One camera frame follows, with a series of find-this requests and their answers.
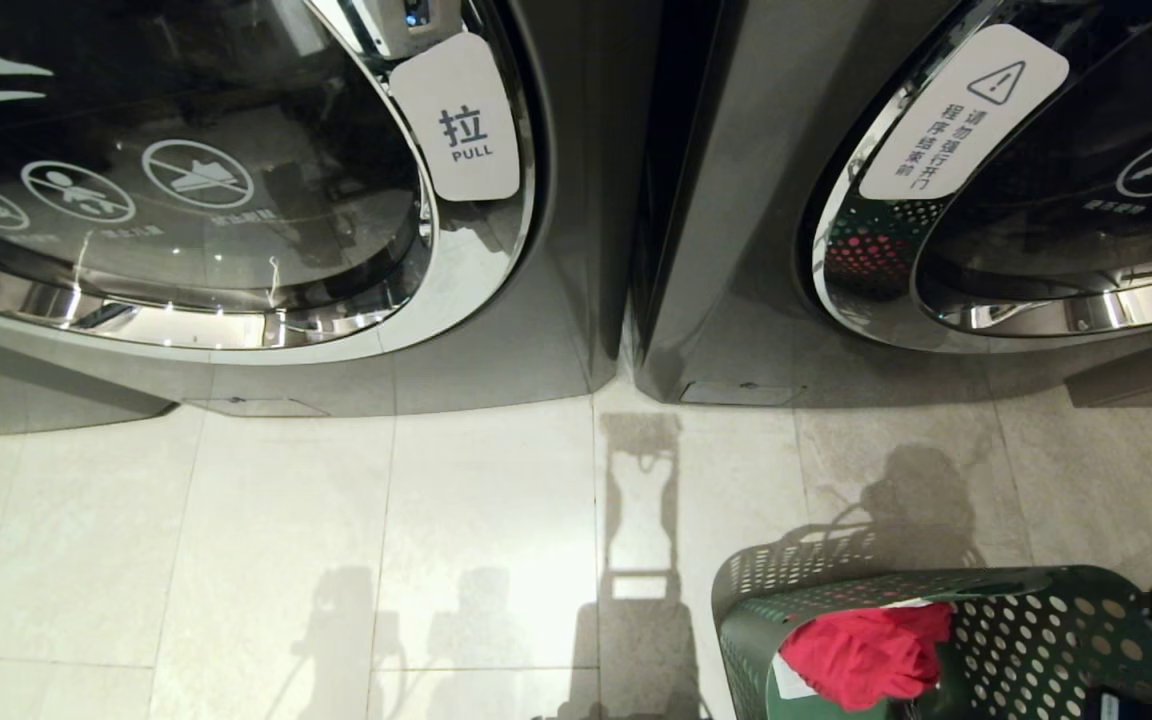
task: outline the washing machine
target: washing machine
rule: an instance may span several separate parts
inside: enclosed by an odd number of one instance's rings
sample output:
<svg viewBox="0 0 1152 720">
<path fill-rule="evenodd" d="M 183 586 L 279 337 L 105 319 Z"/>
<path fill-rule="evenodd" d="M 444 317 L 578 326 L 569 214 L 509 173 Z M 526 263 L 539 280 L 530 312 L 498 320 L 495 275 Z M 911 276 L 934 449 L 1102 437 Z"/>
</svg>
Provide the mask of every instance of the washing machine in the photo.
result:
<svg viewBox="0 0 1152 720">
<path fill-rule="evenodd" d="M 142 420 L 175 406 L 0 346 L 0 434 Z"/>
<path fill-rule="evenodd" d="M 0 0 L 0 347 L 234 415 L 614 372 L 659 8 Z"/>
<path fill-rule="evenodd" d="M 649 395 L 983 400 L 1152 346 L 1152 0 L 687 15 L 634 256 Z"/>
</svg>

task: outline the red clothing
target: red clothing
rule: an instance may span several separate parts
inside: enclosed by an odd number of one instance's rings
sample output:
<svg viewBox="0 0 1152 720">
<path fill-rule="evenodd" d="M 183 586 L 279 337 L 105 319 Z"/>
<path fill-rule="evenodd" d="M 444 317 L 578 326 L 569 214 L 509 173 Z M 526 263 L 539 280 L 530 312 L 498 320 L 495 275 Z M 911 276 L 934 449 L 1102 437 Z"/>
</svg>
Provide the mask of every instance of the red clothing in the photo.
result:
<svg viewBox="0 0 1152 720">
<path fill-rule="evenodd" d="M 794 630 L 781 657 L 847 712 L 912 700 L 941 677 L 937 643 L 950 638 L 950 614 L 946 602 L 835 612 Z"/>
</svg>

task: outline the perforated basket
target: perforated basket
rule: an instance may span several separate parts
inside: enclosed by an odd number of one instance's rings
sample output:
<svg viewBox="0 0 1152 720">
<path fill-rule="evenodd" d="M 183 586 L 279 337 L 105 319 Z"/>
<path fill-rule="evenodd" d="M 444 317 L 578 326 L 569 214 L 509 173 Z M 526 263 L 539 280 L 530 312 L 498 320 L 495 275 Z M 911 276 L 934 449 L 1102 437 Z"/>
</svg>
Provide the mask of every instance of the perforated basket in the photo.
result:
<svg viewBox="0 0 1152 720">
<path fill-rule="evenodd" d="M 736 602 L 719 646 L 740 720 L 847 715 L 819 697 L 781 700 L 771 661 L 797 626 L 829 612 L 924 598 L 954 602 L 952 641 L 937 649 L 941 683 L 923 717 L 1082 720 L 1094 687 L 1152 700 L 1152 635 L 1138 589 L 1100 568 L 916 571 L 848 579 Z"/>
</svg>

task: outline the pull sticker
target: pull sticker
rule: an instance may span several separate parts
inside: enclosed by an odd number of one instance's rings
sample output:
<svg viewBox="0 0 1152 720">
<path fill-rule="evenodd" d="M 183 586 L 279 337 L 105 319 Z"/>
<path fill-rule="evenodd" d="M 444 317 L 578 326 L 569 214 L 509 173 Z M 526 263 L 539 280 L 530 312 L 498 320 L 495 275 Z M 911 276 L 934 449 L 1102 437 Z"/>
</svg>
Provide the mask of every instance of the pull sticker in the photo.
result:
<svg viewBox="0 0 1152 720">
<path fill-rule="evenodd" d="M 1069 61 L 1009 24 L 984 28 L 935 76 L 861 180 L 871 200 L 956 192 L 1069 76 Z"/>
<path fill-rule="evenodd" d="M 434 192 L 501 200 L 518 191 L 518 142 L 492 50 L 462 32 L 394 68 L 389 92 L 411 123 Z"/>
</svg>

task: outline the washing machine door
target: washing machine door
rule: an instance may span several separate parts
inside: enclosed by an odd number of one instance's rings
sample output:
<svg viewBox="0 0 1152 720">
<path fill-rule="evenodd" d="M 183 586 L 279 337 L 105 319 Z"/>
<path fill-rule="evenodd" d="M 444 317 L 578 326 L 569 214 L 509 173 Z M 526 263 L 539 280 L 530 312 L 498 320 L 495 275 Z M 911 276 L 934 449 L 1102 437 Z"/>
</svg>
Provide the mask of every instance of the washing machine door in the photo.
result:
<svg viewBox="0 0 1152 720">
<path fill-rule="evenodd" d="M 839 323 L 919 350 L 1152 327 L 1152 0 L 964 3 L 814 226 Z"/>
<path fill-rule="evenodd" d="M 0 323 L 346 361 L 473 313 L 535 151 L 484 0 L 0 0 Z"/>
</svg>

